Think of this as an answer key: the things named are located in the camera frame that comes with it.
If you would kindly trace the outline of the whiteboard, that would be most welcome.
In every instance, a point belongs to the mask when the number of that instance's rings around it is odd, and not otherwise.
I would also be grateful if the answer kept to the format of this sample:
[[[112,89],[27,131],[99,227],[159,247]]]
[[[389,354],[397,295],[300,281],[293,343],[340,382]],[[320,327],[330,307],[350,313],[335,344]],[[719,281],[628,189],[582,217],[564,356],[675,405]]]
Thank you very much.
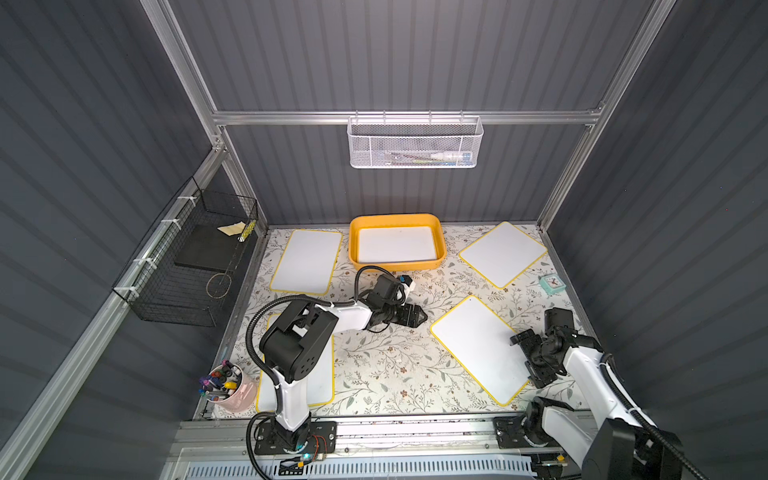
[[[295,230],[270,282],[275,292],[326,295],[337,263],[342,234]]]
[[[459,258],[497,289],[503,289],[547,253],[521,228],[502,222],[459,252]]]
[[[273,412],[277,405],[274,384],[263,371],[260,372],[259,380],[256,410]],[[310,409],[329,404],[334,399],[334,337],[329,339],[318,362],[305,380]]]
[[[428,226],[364,228],[358,235],[360,263],[403,263],[437,260],[432,230]]]
[[[524,354],[511,343],[515,331],[478,297],[466,297],[430,331],[497,405],[509,405],[528,383]]]

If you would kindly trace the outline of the yellow plastic storage box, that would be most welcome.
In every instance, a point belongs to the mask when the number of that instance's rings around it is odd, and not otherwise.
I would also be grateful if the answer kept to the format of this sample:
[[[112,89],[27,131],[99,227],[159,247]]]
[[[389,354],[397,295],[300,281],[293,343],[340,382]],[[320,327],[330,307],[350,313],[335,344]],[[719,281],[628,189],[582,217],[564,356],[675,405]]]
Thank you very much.
[[[441,222],[432,214],[359,216],[349,228],[348,257],[356,269],[432,270],[447,255]]]

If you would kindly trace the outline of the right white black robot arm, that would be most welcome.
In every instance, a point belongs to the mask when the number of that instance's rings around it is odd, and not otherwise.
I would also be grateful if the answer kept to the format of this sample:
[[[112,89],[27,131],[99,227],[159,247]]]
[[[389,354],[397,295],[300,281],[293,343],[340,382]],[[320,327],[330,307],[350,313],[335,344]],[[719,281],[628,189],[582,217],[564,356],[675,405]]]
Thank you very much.
[[[584,479],[679,479],[685,472],[704,478],[679,438],[659,429],[631,398],[614,371],[612,355],[596,338],[577,332],[572,311],[551,308],[544,317],[543,333],[527,329],[510,342],[521,349],[535,387],[569,376],[588,409],[579,412],[564,402],[535,397],[523,415],[496,421],[500,447],[557,445]]]

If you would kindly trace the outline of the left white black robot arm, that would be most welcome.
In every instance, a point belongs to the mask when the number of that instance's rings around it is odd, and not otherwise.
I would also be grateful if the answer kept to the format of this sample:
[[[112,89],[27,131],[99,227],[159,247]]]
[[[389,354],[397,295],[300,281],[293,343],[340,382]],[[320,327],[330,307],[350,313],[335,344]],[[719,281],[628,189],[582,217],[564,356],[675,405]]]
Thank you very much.
[[[309,435],[306,378],[335,334],[382,333],[390,325],[415,329],[427,320],[424,309],[408,301],[413,287],[409,275],[365,265],[356,272],[353,296],[347,301],[286,295],[268,302],[250,318],[245,348],[273,386],[274,427],[285,442],[301,445]]]

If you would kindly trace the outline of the floral table mat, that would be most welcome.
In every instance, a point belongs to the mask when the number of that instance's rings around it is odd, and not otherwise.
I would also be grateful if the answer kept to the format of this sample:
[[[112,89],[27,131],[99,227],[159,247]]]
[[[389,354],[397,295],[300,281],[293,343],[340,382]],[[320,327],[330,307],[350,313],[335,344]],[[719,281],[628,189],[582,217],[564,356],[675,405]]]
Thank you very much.
[[[543,314],[551,307],[577,312],[570,291],[549,295],[540,278],[567,274],[553,243],[533,225],[521,230],[546,245],[548,252],[508,286],[498,289],[459,257],[460,251],[491,230],[489,224],[448,223],[443,227],[447,258],[434,270],[413,273],[411,299],[422,306],[429,322],[442,317],[469,295],[474,295],[516,331],[543,328]],[[316,405],[316,416],[408,415],[516,411],[536,396],[564,402],[575,409],[587,406],[570,377],[543,389],[527,384],[505,406],[497,404],[481,385],[431,334],[429,324],[411,330],[393,326],[377,333],[343,332],[335,336],[334,395]]]

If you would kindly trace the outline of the small teal clock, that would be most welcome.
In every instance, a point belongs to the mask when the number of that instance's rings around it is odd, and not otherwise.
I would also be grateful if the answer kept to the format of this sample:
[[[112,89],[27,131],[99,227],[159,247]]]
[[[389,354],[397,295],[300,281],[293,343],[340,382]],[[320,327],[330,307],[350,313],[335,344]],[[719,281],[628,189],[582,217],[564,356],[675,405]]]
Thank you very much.
[[[560,294],[567,289],[567,284],[556,273],[540,277],[539,286],[547,296]]]

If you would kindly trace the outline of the white marker in basket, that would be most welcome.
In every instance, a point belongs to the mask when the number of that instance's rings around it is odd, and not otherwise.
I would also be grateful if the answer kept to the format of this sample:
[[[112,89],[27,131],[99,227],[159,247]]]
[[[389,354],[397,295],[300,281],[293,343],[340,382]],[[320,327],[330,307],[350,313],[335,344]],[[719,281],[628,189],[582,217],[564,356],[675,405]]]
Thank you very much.
[[[472,153],[471,152],[436,152],[432,153],[430,155],[430,159],[438,162],[444,162],[444,163],[454,163],[454,164],[471,164],[472,163]]]

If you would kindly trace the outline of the yellow sticky note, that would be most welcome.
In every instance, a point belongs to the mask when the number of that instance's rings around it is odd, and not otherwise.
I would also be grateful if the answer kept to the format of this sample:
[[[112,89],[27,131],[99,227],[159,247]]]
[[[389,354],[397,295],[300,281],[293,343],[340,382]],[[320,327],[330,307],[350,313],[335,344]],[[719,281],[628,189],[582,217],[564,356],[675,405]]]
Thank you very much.
[[[218,230],[227,236],[241,235],[246,228],[244,222],[237,222],[231,225],[218,227]]]

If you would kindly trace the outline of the pink pen cup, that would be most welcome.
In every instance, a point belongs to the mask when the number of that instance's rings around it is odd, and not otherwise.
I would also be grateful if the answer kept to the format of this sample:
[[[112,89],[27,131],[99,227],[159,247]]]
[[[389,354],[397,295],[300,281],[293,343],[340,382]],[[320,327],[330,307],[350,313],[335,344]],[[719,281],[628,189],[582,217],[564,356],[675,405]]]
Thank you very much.
[[[255,406],[257,383],[230,360],[223,360],[207,375],[200,377],[198,383],[202,397],[227,412],[243,413]]]

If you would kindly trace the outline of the black pad in basket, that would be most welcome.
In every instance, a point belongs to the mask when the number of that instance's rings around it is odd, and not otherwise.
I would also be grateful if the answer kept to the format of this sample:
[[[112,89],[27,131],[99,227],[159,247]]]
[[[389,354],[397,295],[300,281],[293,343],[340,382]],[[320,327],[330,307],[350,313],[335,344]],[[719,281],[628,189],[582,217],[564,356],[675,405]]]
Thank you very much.
[[[227,236],[217,227],[196,225],[176,254],[174,264],[225,273],[236,268],[244,249],[245,243],[237,236]]]

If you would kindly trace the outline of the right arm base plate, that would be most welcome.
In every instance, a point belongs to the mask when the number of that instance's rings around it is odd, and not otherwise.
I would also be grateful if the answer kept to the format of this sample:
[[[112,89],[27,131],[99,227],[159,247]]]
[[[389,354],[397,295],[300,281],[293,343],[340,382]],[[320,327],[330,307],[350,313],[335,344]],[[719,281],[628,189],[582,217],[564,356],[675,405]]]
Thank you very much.
[[[525,415],[494,417],[492,423],[500,449],[563,449],[562,445],[544,430],[540,422],[534,422]]]

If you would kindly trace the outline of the aluminium rail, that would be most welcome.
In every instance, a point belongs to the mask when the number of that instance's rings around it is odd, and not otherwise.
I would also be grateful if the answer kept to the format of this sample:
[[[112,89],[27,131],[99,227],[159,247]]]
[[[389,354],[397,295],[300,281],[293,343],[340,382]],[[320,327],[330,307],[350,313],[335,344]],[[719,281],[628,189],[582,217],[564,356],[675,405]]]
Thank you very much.
[[[450,456],[501,454],[544,457],[567,455],[565,430],[551,435],[563,447],[500,449],[493,429],[494,417],[525,415],[522,411],[464,414],[418,414],[388,416],[315,417],[315,421],[338,423],[336,448],[328,458],[362,456]],[[252,428],[252,448],[254,432]],[[246,460],[246,419],[186,421],[180,424],[168,460]],[[259,459],[293,457],[299,454],[257,455]]]

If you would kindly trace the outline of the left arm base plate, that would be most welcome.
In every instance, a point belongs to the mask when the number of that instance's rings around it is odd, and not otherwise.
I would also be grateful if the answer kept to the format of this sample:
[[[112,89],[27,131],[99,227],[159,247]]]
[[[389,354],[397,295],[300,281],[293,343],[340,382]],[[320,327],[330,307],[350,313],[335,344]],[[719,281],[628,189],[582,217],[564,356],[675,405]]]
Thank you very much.
[[[275,419],[260,421],[253,434],[256,455],[330,454],[335,452],[338,423],[308,420],[295,432]]]

